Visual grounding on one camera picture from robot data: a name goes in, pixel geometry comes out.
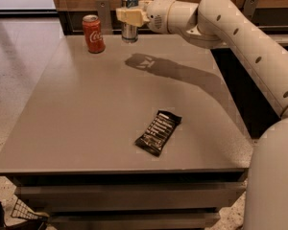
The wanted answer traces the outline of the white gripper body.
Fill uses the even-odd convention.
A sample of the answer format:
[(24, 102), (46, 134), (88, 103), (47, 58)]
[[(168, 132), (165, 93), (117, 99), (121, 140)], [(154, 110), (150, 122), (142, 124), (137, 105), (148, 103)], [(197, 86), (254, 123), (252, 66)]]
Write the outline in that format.
[(158, 34), (169, 34), (169, 12), (175, 0), (153, 0), (147, 7), (148, 27)]

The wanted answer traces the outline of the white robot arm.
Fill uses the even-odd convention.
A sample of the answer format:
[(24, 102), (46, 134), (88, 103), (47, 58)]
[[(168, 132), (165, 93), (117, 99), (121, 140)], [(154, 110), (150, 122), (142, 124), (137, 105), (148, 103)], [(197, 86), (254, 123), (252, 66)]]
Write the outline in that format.
[(288, 230), (288, 51), (230, 0), (140, 0), (117, 8), (116, 16), (202, 48), (229, 46), (280, 118), (252, 153), (243, 230)]

